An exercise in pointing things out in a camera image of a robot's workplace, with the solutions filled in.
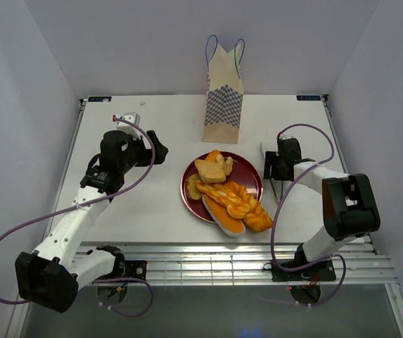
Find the metal serving tongs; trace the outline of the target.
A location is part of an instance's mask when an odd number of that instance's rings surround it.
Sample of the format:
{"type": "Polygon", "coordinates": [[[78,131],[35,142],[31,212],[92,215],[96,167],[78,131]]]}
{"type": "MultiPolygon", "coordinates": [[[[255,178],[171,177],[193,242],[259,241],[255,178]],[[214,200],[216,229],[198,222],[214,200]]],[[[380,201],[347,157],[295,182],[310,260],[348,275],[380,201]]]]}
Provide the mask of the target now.
{"type": "MultiPolygon", "coordinates": [[[[259,149],[260,149],[260,154],[261,154],[263,162],[265,162],[265,153],[267,151],[270,151],[269,146],[271,146],[271,144],[268,142],[263,142],[263,141],[260,142],[259,149]]],[[[271,178],[267,179],[267,182],[273,192],[276,205],[279,205],[281,198],[283,196],[284,182],[276,181],[271,178]]]]}

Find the pale triangular bread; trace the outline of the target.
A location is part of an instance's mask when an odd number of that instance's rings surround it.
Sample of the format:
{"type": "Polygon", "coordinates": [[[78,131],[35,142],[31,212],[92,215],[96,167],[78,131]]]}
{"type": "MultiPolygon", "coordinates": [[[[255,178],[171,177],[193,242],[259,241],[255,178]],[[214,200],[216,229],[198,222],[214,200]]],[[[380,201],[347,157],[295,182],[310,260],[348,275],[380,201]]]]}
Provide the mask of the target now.
{"type": "Polygon", "coordinates": [[[195,167],[201,180],[206,184],[223,183],[226,181],[226,174],[216,163],[197,159],[195,160],[195,167]]]}

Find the beige ridged long bread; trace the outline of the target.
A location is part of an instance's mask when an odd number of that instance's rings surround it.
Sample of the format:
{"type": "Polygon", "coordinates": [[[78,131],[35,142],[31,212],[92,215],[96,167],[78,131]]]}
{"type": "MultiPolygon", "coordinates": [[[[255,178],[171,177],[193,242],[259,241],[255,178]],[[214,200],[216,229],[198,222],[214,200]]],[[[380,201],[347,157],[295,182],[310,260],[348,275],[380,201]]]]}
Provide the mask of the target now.
{"type": "Polygon", "coordinates": [[[226,176],[229,176],[233,170],[234,161],[232,157],[223,157],[222,154],[217,155],[216,164],[223,170],[226,176]]]}

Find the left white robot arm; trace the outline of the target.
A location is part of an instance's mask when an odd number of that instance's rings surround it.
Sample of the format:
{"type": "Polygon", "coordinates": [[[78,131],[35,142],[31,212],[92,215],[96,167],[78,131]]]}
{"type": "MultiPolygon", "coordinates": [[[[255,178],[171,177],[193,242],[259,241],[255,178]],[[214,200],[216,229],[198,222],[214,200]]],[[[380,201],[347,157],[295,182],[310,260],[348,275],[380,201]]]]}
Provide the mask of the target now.
{"type": "Polygon", "coordinates": [[[142,138],[121,130],[104,134],[100,151],[87,166],[72,203],[48,237],[32,253],[22,252],[15,260],[20,297],[64,313],[78,291],[97,279],[118,281],[125,274],[124,254],[115,246],[99,246],[84,258],[75,254],[96,219],[124,184],[125,174],[133,167],[164,162],[167,147],[154,131],[146,133],[152,148],[142,138]]]}

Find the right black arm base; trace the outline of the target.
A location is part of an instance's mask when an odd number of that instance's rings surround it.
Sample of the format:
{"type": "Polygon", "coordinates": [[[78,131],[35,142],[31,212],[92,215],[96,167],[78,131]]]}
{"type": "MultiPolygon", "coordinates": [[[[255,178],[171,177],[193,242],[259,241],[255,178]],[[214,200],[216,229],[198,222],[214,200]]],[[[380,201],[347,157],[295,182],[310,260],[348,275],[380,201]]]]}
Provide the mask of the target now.
{"type": "Polygon", "coordinates": [[[322,261],[312,267],[294,272],[282,271],[272,262],[267,262],[263,265],[262,270],[271,273],[273,282],[332,282],[336,280],[331,260],[322,261]]]}

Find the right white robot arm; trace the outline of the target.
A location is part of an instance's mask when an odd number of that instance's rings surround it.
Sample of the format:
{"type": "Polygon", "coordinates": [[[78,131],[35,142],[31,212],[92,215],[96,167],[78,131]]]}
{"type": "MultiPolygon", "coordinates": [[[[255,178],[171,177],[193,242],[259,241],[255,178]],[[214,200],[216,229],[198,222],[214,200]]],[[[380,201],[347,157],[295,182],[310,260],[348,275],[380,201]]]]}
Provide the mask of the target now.
{"type": "Polygon", "coordinates": [[[275,216],[296,184],[319,193],[322,198],[323,225],[308,241],[299,245],[294,259],[281,266],[284,271],[309,280],[344,245],[380,228],[380,215],[369,178],[330,170],[322,163],[303,158],[299,141],[277,139],[277,151],[264,152],[264,179],[289,182],[281,195],[275,216]]]}

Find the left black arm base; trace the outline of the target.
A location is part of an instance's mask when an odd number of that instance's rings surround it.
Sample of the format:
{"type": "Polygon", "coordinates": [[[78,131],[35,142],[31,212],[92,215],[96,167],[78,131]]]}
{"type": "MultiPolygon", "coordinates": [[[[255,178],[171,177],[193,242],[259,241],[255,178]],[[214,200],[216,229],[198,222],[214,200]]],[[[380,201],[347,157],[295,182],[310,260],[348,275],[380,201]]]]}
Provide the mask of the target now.
{"type": "Polygon", "coordinates": [[[147,261],[131,261],[124,257],[124,252],[112,245],[98,246],[98,251],[106,251],[115,257],[113,269],[107,274],[102,275],[99,280],[110,280],[117,278],[136,278],[146,279],[147,261]]]}

